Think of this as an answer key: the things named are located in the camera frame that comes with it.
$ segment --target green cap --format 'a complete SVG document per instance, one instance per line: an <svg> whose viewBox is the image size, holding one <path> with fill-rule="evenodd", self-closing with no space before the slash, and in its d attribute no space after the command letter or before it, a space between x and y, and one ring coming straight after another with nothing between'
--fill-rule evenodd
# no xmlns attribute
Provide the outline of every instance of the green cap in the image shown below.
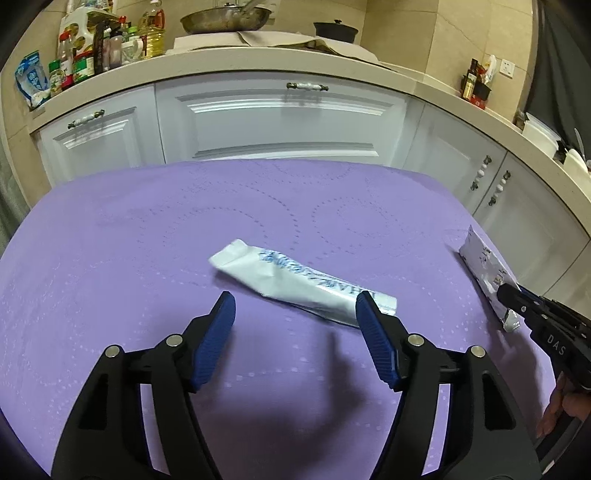
<svg viewBox="0 0 591 480"><path fill-rule="evenodd" d="M60 68L60 61L59 60L54 60L49 62L49 73L53 72L54 70L57 70Z"/></svg>

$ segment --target blue rubber pad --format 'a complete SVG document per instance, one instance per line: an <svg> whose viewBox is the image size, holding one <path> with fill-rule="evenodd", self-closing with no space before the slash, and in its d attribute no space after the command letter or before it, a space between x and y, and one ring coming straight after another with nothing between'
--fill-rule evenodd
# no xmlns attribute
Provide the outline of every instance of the blue rubber pad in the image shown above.
<svg viewBox="0 0 591 480"><path fill-rule="evenodd" d="M355 313L380 380L386 382L390 388L395 388L400 381L396 350L392 347L377 315L363 294L357 296Z"/></svg>
<svg viewBox="0 0 591 480"><path fill-rule="evenodd" d="M196 390L212 379L223 346L230 335L236 317L236 300L228 294L204 335L201 345L193 354L193 375L191 383Z"/></svg>

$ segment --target kitchen cabinet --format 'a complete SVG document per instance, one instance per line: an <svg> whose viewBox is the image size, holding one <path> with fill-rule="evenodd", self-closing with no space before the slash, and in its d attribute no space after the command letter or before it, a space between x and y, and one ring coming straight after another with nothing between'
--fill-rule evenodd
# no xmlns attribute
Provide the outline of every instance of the kitchen cabinet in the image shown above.
<svg viewBox="0 0 591 480"><path fill-rule="evenodd" d="M474 218L519 283L539 295L567 271L589 242L564 203L511 153Z"/></svg>
<svg viewBox="0 0 591 480"><path fill-rule="evenodd" d="M404 169L438 180L470 213L474 213L491 186L505 153L498 143L467 123L427 105Z"/></svg>
<svg viewBox="0 0 591 480"><path fill-rule="evenodd" d="M546 297L591 318L591 244L587 245Z"/></svg>
<svg viewBox="0 0 591 480"><path fill-rule="evenodd" d="M404 162L397 148L411 99L384 88L310 74L234 72L161 82L156 97L167 163Z"/></svg>
<svg viewBox="0 0 591 480"><path fill-rule="evenodd" d="M40 129L38 146L52 186L100 171L164 164L154 86L56 119Z"/></svg>

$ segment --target tablecloth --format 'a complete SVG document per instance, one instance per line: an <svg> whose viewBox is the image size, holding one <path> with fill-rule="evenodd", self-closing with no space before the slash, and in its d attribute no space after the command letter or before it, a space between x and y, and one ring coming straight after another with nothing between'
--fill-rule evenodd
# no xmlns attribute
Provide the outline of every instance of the tablecloth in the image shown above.
<svg viewBox="0 0 591 480"><path fill-rule="evenodd" d="M398 396L360 331L257 296L207 259L241 238L397 297L409 331L496 362L528 427L553 387L522 327L507 334L461 262L468 227L438 182L325 161L211 161L129 169L52 190L0 260L0 407L49 471L88 373L110 344L149 348L209 312L223 290L236 322L214 379L193 396L226 480L369 478ZM436 468L440 391L427 470ZM165 470L144 388L155 466Z"/></svg>

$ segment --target beige cloth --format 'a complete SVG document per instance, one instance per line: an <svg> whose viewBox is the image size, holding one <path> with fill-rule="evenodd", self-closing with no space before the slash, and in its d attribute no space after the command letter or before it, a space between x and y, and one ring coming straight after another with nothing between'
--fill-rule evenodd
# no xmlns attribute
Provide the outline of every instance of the beige cloth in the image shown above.
<svg viewBox="0 0 591 480"><path fill-rule="evenodd" d="M215 47L305 48L332 53L349 59L357 59L384 67L373 53L359 45L331 40L330 38L311 37L309 35L288 32L253 31L188 35L186 37L175 38L174 47L166 52L166 54L172 55L198 50L200 48Z"/></svg>

